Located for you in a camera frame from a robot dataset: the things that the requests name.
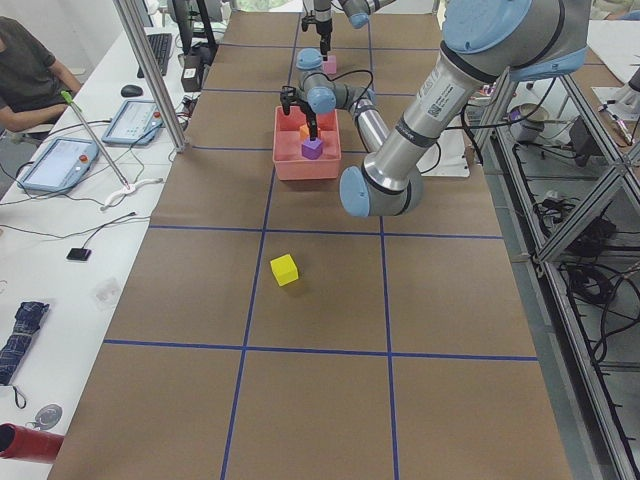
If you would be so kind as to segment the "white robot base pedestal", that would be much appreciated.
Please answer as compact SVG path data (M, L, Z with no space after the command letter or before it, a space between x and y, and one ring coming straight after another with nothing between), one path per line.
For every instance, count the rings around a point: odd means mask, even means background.
M459 130L445 131L417 163L423 176L468 178L470 170L465 157L466 144Z

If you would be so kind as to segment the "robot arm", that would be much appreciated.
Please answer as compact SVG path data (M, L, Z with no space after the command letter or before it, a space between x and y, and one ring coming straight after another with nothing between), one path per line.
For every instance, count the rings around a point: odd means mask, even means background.
M382 8L394 3L394 0L340 0L339 7L345 13L350 24L359 29L369 22L369 17ZM320 53L324 60L328 59L331 51L333 33L332 20L333 5L331 0L314 0L312 8L302 21L302 30L306 32L310 25L320 37Z
M299 52L299 83L285 86L281 105L314 118L348 111L368 154L340 178L340 199L352 216L396 216L423 193L419 160L482 86L503 72L516 82L572 73L586 58L587 1L451 1L434 69L393 129L387 129L365 87L339 83L321 68L320 51Z

